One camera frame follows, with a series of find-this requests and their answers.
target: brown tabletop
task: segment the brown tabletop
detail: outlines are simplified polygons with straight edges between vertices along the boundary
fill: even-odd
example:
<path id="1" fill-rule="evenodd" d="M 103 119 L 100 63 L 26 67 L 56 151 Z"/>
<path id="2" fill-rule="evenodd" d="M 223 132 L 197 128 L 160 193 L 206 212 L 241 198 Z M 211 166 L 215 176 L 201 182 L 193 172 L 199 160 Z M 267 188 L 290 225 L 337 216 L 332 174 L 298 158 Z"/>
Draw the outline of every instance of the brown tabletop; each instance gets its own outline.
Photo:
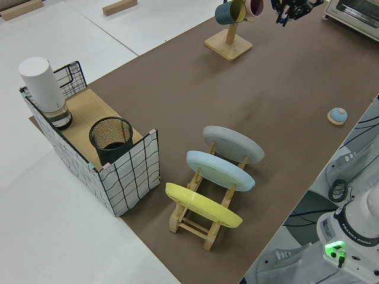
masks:
<path id="1" fill-rule="evenodd" d="M 182 283 L 238 283 L 378 94 L 378 43 L 323 21 L 324 8 L 283 28 L 267 3 L 238 26 L 253 48 L 235 62 L 204 45 L 227 28 L 212 18 L 89 85 L 142 134 L 159 130 L 161 184 L 122 219 Z M 347 110 L 345 125 L 328 121 L 334 107 Z M 246 167 L 256 186 L 229 207 L 242 224 L 221 228 L 211 251 L 196 235 L 168 230 L 175 204 L 164 192 L 166 182 L 191 180 L 186 153 L 208 150 L 207 125 L 265 151 Z M 224 190 L 204 181 L 199 193 L 220 201 Z"/>

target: white cylinder container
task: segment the white cylinder container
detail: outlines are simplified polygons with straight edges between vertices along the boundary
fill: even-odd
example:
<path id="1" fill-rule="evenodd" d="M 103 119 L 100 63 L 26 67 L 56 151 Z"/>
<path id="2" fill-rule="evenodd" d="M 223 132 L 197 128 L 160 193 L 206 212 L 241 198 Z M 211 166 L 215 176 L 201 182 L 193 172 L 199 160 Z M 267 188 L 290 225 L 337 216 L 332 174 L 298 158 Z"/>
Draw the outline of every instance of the white cylinder container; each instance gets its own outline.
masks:
<path id="1" fill-rule="evenodd" d="M 49 61 L 42 57 L 31 57 L 21 62 L 18 71 L 38 109 L 58 129 L 68 127 L 72 116 Z"/>

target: black cable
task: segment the black cable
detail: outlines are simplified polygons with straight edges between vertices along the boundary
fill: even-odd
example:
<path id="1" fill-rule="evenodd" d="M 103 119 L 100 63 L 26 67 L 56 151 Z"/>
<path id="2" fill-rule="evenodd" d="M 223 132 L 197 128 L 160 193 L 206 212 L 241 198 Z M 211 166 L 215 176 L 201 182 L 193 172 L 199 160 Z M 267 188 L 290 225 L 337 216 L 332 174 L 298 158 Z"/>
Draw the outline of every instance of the black cable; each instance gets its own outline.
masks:
<path id="1" fill-rule="evenodd" d="M 376 126 L 378 126 L 378 125 L 379 125 L 379 124 L 376 124 L 376 125 L 370 127 L 369 129 L 367 129 L 367 130 L 365 130 L 365 131 L 359 133 L 359 134 L 356 135 L 355 137 L 351 138 L 351 139 L 350 139 L 349 141 L 347 141 L 344 145 L 342 145 L 342 146 L 340 147 L 340 149 L 343 148 L 343 147 L 345 147 L 345 146 L 346 146 L 347 144 L 349 144 L 351 141 L 353 141 L 354 139 L 358 138 L 358 137 L 361 136 L 362 134 L 366 133 L 367 131 L 373 129 L 374 127 L 376 127 Z"/>
<path id="2" fill-rule="evenodd" d="M 312 222 L 312 223 L 308 223 L 308 224 L 304 224 L 304 225 L 288 225 L 288 224 L 283 224 L 282 226 L 284 227 L 306 227 L 306 226 L 311 226 L 311 225 L 315 225 L 317 224 L 317 222 Z"/>
<path id="3" fill-rule="evenodd" d="M 314 211 L 309 211 L 309 212 L 304 212 L 304 213 L 291 214 L 288 217 L 296 217 L 296 216 L 309 215 L 309 214 L 313 214 L 313 213 L 332 212 L 332 211 L 336 211 L 336 208 L 335 209 L 314 210 Z"/>
<path id="4" fill-rule="evenodd" d="M 316 222 L 316 221 L 313 221 L 313 220 L 309 220 L 309 219 L 307 219 L 307 218 L 304 218 L 304 217 L 302 217 L 302 216 L 298 216 L 300 219 L 303 219 L 303 220 L 305 220 L 305 221 L 308 221 L 308 222 Z"/>
<path id="5" fill-rule="evenodd" d="M 368 125 L 368 126 L 363 126 L 363 127 L 354 127 L 354 129 L 365 129 L 365 128 L 370 128 L 370 127 L 374 127 L 374 126 L 377 126 L 378 124 L 374 124 L 374 125 Z"/>
<path id="6" fill-rule="evenodd" d="M 325 278 L 321 279 L 320 281 L 316 282 L 315 284 L 319 284 L 319 283 L 321 283 L 321 282 L 324 282 L 326 279 L 329 279 L 330 277 L 332 277 L 332 276 L 334 276 L 335 274 L 337 274 L 338 271 L 339 271 L 339 268 L 338 268 L 335 272 L 333 272 L 331 275 L 326 276 Z"/>
<path id="7" fill-rule="evenodd" d="M 363 120 L 363 121 L 360 121 L 358 123 L 365 123 L 365 122 L 368 122 L 368 121 L 376 120 L 377 118 L 379 118 L 379 116 L 370 118 L 369 120 Z"/>
<path id="8" fill-rule="evenodd" d="M 331 201 L 339 203 L 346 199 L 349 185 L 344 179 L 336 179 L 329 189 L 328 197 Z"/>
<path id="9" fill-rule="evenodd" d="M 349 183 L 351 183 L 361 172 L 363 172 L 369 165 L 371 165 L 378 157 L 379 157 L 379 155 L 377 155 L 375 158 L 373 158 L 373 160 L 371 162 L 369 162 L 363 169 L 361 169 L 355 176 L 352 177 L 352 179 L 350 180 Z"/>

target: green light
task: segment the green light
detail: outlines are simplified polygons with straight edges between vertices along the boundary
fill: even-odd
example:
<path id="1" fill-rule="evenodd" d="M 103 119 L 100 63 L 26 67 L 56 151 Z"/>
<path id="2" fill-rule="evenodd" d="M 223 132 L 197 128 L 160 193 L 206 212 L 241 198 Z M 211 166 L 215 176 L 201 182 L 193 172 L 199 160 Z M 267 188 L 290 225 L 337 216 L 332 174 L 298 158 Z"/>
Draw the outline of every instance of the green light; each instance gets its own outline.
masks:
<path id="1" fill-rule="evenodd" d="M 335 250 L 338 250 L 340 249 L 341 247 L 344 247 L 345 246 L 345 242 L 344 241 L 334 241 L 330 244 L 326 244 L 325 245 L 325 252 L 328 256 L 330 256 L 330 254 Z"/>

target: robotic claw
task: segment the robotic claw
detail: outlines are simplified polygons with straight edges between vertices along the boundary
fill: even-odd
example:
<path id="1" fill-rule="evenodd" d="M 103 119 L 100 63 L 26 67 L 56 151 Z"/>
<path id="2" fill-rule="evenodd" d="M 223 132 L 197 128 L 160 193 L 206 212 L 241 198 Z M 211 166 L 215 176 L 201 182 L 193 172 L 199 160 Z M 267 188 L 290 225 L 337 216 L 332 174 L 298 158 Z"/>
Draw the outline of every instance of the robotic claw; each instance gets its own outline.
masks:
<path id="1" fill-rule="evenodd" d="M 311 3 L 308 0 L 271 0 L 272 9 L 278 13 L 277 23 L 286 25 L 289 19 L 297 20 L 302 16 L 309 14 L 313 7 L 316 7 L 324 3 L 324 0 L 316 0 L 315 3 Z"/>

